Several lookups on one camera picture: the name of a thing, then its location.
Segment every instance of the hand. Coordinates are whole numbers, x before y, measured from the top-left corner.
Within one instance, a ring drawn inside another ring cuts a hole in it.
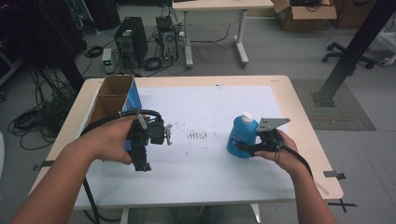
[[[87,150],[92,160],[119,161],[131,164],[131,156],[125,150],[125,141],[136,116],[112,120],[69,144],[78,150]]]
[[[288,137],[284,132],[278,130],[280,135],[283,138],[284,144],[293,149],[294,151],[298,152],[297,146],[294,143],[294,141]],[[286,172],[288,172],[290,175],[293,174],[294,172],[298,172],[300,167],[304,167],[304,165],[298,161],[297,158],[295,158],[293,155],[291,155],[289,152],[285,150],[280,150],[278,158],[276,159],[276,154],[275,152],[268,152],[268,151],[257,151],[254,153],[256,156],[263,157],[269,161],[278,161],[278,165],[280,168],[284,169]]]

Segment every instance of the computer tower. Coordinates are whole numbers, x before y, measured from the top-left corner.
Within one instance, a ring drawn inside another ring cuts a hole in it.
[[[163,58],[166,62],[172,62],[178,59],[177,55],[177,36],[175,29],[168,32],[160,33]]]
[[[98,29],[109,30],[120,25],[120,16],[114,0],[83,1],[85,1]]]
[[[149,49],[142,18],[125,17],[114,35],[117,48],[122,56],[129,56],[132,68],[140,68]]]

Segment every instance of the cardboard box on desk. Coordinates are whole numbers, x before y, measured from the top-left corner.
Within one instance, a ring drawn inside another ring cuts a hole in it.
[[[142,107],[134,76],[105,77],[86,125],[131,107]]]
[[[276,20],[284,31],[319,31],[327,20],[335,20],[335,7],[323,0],[318,7],[292,7],[288,0],[272,0]]]
[[[332,0],[337,19],[330,23],[337,29],[359,29],[377,0]]]

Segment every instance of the black tape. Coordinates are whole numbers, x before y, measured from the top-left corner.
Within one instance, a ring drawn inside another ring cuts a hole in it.
[[[41,162],[41,167],[51,166],[55,161],[43,161]]]
[[[326,177],[337,177],[337,180],[346,179],[347,177],[344,173],[338,174],[336,171],[323,171],[324,176]]]
[[[345,213],[347,212],[346,207],[357,207],[354,203],[344,203],[343,199],[340,199],[340,203],[328,203],[328,205],[342,206]]]

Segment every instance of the chair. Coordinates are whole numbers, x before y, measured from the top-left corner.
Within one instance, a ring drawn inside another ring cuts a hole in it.
[[[333,50],[334,48],[340,50],[341,52],[333,52],[333,53],[327,53],[326,56],[324,56],[324,58],[322,59],[322,61],[324,63],[326,63],[327,61],[329,61],[329,58],[331,57],[341,57],[344,54],[344,51],[346,50],[346,48],[344,48],[343,46],[341,46],[340,44],[336,43],[336,42],[332,42],[332,44],[330,44],[327,47],[327,50]],[[374,59],[370,59],[367,58],[365,56],[361,56],[359,58],[360,61],[365,62],[366,63],[366,68],[367,69],[372,69],[374,67],[375,64],[377,64],[377,61]],[[353,74],[354,70],[356,69],[356,66],[352,69],[350,75]]]

